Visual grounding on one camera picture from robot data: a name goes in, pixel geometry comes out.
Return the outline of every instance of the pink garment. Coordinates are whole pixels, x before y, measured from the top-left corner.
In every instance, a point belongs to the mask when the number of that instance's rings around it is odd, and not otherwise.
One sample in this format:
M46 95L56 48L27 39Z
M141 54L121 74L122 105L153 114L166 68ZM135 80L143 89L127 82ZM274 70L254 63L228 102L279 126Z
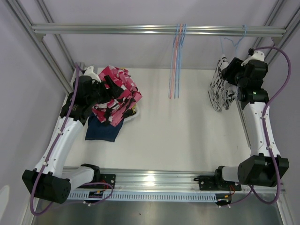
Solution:
M123 89L117 99L104 104L96 104L92 111L101 122L108 122L114 127L123 119L123 114L130 110L141 98L136 84L126 69L107 66L100 74L100 80L105 82L104 76L109 75L112 81Z

